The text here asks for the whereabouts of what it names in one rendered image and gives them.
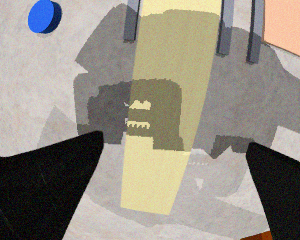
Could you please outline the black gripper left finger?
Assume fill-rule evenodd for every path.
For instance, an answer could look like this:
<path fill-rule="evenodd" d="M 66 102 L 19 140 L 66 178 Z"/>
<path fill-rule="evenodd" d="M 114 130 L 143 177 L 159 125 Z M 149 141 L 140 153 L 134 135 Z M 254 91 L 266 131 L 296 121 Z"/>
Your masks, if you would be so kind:
<path fill-rule="evenodd" d="M 62 240 L 105 148 L 91 131 L 0 156 L 0 215 L 18 240 Z"/>

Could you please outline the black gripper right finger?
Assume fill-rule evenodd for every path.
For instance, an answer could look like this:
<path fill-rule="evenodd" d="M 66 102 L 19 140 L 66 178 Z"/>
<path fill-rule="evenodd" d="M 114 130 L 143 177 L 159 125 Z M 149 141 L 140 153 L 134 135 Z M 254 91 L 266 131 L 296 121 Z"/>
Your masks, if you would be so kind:
<path fill-rule="evenodd" d="M 300 240 L 300 163 L 259 143 L 246 149 L 246 163 L 273 240 Z"/>

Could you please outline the blue disc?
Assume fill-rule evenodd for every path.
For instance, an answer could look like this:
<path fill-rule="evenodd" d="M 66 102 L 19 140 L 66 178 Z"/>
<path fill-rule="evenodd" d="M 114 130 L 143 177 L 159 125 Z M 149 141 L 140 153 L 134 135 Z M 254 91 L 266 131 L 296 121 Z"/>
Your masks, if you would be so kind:
<path fill-rule="evenodd" d="M 39 0 L 29 12 L 29 28 L 35 33 L 50 33 L 61 21 L 61 5 L 51 0 Z"/>

